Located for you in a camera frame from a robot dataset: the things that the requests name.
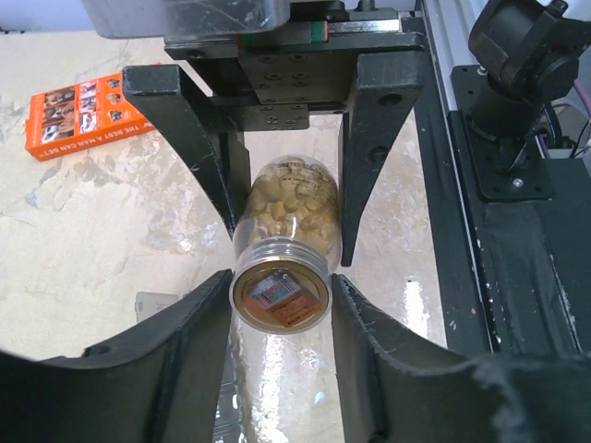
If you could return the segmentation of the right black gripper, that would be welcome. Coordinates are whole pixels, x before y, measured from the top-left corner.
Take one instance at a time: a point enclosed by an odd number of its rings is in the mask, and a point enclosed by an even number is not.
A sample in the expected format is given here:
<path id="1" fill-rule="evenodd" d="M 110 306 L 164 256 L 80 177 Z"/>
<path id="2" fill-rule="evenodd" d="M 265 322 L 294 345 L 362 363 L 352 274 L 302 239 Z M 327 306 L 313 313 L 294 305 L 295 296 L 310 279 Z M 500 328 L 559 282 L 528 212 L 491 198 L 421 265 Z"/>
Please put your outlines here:
<path id="1" fill-rule="evenodd" d="M 359 1 L 87 1 L 107 39 L 160 38 L 184 69 L 126 66 L 125 98 L 170 144 L 230 236 L 251 188 L 244 131 L 295 130 L 344 114 L 340 132 L 341 265 L 353 262 L 368 199 L 428 67 L 418 18 Z"/>

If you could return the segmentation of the gold bottle cap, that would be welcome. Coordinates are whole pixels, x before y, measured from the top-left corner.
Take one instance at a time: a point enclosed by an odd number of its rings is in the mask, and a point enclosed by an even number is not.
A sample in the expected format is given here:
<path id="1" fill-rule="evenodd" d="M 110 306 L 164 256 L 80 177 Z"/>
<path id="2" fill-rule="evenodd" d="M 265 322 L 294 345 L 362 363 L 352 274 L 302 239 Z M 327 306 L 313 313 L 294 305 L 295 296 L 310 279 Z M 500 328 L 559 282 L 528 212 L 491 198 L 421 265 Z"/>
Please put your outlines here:
<path id="1" fill-rule="evenodd" d="M 229 301 L 250 327 L 273 335 L 315 328 L 332 307 L 328 259 L 291 237 L 270 237 L 237 257 Z"/>

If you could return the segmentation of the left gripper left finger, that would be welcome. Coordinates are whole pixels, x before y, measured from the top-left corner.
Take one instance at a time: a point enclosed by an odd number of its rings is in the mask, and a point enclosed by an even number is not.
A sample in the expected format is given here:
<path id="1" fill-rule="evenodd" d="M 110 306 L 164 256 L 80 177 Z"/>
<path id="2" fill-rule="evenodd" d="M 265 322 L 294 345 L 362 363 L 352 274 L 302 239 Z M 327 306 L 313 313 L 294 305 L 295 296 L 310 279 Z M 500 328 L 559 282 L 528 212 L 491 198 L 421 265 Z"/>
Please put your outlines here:
<path id="1" fill-rule="evenodd" d="M 220 270 L 195 290 L 225 289 L 228 301 L 231 280 L 231 270 Z M 33 362 L 2 353 L 2 441 L 151 442 L 172 334 L 195 304 L 169 306 L 80 357 Z"/>

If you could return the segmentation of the grey weekly pill organizer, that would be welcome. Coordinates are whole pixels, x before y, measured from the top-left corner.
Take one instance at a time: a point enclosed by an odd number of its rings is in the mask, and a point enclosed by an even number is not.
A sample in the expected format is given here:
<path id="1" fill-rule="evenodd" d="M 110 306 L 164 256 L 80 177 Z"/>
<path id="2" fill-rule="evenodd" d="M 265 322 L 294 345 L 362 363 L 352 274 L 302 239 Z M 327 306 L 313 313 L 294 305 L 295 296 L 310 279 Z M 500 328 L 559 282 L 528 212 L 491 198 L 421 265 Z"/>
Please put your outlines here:
<path id="1" fill-rule="evenodd" d="M 150 441 L 246 442 L 227 291 L 197 289 L 167 310 L 190 301 L 172 334 Z"/>

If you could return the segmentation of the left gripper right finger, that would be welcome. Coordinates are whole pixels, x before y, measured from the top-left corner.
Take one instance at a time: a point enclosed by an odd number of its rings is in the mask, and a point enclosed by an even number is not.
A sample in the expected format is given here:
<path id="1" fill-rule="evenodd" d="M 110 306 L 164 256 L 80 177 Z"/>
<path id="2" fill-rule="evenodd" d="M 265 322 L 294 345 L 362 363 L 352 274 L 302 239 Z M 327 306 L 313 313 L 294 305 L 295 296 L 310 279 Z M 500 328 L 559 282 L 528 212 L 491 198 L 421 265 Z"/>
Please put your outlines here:
<path id="1" fill-rule="evenodd" d="M 590 360 L 467 358 L 414 333 L 332 276 L 332 335 L 348 442 L 586 442 Z"/>

